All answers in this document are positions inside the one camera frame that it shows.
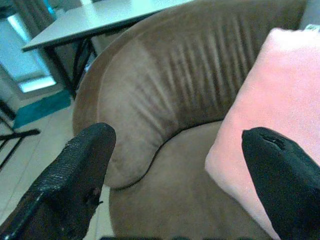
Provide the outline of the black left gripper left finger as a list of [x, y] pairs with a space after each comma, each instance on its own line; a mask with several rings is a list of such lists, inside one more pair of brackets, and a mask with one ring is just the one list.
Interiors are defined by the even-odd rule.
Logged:
[[101, 203], [116, 132], [95, 123], [67, 142], [0, 226], [2, 240], [82, 240]]

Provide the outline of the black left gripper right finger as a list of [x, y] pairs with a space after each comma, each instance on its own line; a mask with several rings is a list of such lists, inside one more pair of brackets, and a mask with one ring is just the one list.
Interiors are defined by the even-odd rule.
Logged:
[[241, 148], [257, 196], [282, 240], [320, 238], [320, 167], [293, 140], [246, 129]]

